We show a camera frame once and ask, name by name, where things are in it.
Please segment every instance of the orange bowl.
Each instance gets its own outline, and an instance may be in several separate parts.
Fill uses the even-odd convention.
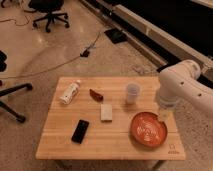
[[[167,137],[167,127],[159,122],[156,114],[141,112],[134,116],[130,127],[131,134],[141,144],[155,148],[164,143]]]

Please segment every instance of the paper cup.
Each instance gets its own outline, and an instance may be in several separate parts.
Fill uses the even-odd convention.
[[[134,104],[140,94],[140,86],[136,83],[130,83],[126,87],[126,103]]]

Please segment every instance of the office chair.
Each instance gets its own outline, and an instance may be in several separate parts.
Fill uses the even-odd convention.
[[[44,17],[34,20],[33,27],[37,28],[38,21],[47,19],[47,24],[46,24],[47,33],[50,33],[50,31],[51,31],[48,28],[50,23],[51,22],[54,23],[55,20],[59,20],[59,21],[66,23],[65,27],[69,28],[68,21],[64,20],[64,19],[68,19],[67,13],[53,13],[54,11],[60,10],[63,4],[64,4],[64,0],[31,0],[29,3],[30,8],[33,8],[42,13],[47,13]]]
[[[3,72],[7,67],[7,65],[5,63],[6,59],[7,59],[7,56],[2,51],[0,51],[0,72]],[[12,87],[12,88],[8,88],[5,90],[1,90],[0,97],[10,94],[12,92],[15,92],[17,90],[23,89],[23,88],[27,88],[27,90],[32,90],[33,86],[30,83],[26,83],[26,84],[21,84],[21,85],[18,85],[18,86]],[[7,106],[5,103],[3,103],[1,100],[0,100],[0,107],[5,109],[7,112],[9,112],[9,114],[13,115],[18,122],[20,122],[20,123],[25,122],[25,120],[26,120],[25,116],[16,113],[13,109],[11,109],[9,106]]]

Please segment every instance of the bottle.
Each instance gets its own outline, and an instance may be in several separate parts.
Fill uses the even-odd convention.
[[[60,97],[60,101],[63,104],[69,104],[73,97],[78,93],[78,89],[80,87],[81,80],[77,80],[74,83],[71,83],[69,87],[64,91],[62,96]]]

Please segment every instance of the floor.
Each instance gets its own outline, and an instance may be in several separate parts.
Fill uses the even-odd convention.
[[[54,161],[36,160],[35,152],[48,108],[60,76],[138,76],[157,75],[156,66],[147,60],[127,42],[114,45],[103,34],[109,27],[94,16],[77,0],[66,1],[62,11],[69,14],[70,28],[55,23],[51,33],[32,27],[32,20],[41,13],[24,13],[17,2],[6,1],[6,8],[0,9],[0,20],[15,18],[0,23],[0,49],[7,56],[8,68],[0,78],[29,75],[65,63],[79,54],[101,36],[88,58],[77,58],[63,67],[27,78],[4,79],[6,88],[11,85],[31,82],[34,90],[20,91],[3,98],[16,111],[27,117],[25,124],[17,124],[0,109],[0,170],[4,171],[61,171]],[[146,73],[133,69],[140,66]],[[187,159],[168,161],[159,171],[212,171],[213,170],[213,116],[195,110],[188,102],[182,101],[175,110]],[[153,162],[142,161],[66,161],[73,171],[127,170],[143,171]]]

